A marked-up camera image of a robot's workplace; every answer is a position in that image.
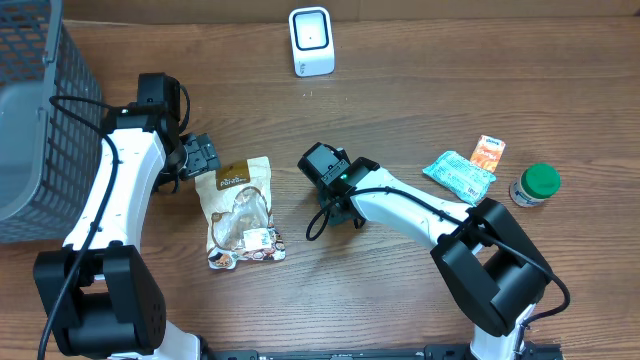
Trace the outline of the brown snack pouch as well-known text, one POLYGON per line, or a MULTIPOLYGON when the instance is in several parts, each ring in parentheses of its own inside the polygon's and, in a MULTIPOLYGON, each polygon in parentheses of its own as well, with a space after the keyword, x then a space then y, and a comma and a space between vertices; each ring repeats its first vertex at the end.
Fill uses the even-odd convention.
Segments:
POLYGON ((272 213, 271 178, 266 156, 196 177, 195 189, 208 223, 210 268, 232 270, 240 261, 285 259, 285 244, 272 213))

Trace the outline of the teal wipes packet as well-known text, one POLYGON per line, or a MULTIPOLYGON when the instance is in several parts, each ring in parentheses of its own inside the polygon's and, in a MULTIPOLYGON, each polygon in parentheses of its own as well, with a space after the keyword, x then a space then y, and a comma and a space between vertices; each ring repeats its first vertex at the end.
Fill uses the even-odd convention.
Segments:
POLYGON ((487 194, 496 176, 459 155, 446 151, 423 174, 454 193, 460 200, 476 206, 487 194))

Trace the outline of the orange small box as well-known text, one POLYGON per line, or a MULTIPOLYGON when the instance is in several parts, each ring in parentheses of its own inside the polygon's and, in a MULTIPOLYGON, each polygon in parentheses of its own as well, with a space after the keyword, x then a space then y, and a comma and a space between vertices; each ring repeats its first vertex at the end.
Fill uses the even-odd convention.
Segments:
POLYGON ((491 136, 481 135, 470 157, 470 161, 475 166, 494 173, 505 148, 506 143, 504 141, 491 136))

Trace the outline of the green lid jar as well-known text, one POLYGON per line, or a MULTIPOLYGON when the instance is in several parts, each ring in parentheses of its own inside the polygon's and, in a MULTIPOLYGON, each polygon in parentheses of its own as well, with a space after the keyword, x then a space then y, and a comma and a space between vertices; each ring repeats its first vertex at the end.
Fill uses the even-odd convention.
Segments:
POLYGON ((535 207, 555 195, 561 185, 561 176, 553 166, 536 163, 512 182, 509 194, 518 206, 535 207))

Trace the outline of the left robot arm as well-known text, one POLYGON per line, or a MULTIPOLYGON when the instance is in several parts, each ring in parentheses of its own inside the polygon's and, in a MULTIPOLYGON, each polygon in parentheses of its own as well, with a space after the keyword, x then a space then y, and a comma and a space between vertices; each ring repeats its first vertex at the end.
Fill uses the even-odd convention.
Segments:
POLYGON ((37 352, 49 340, 66 356, 90 359, 211 359, 206 340, 167 318, 161 289, 140 255, 151 195, 220 168, 211 139, 187 132, 186 87, 165 73, 143 73, 136 101, 106 105, 94 125, 50 98, 59 112, 101 138, 96 177, 61 249, 38 254, 34 281, 47 315, 37 352))

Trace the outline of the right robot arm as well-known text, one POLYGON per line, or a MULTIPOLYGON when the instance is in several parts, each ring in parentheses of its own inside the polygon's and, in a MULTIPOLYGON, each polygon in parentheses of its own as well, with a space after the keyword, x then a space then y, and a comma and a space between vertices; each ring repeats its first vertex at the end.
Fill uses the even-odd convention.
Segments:
POLYGON ((298 167, 317 188, 324 223, 386 225, 424 246, 474 324, 468 359, 524 359, 524 331, 552 270, 506 207, 447 201, 407 185, 378 163, 316 143, 298 167))

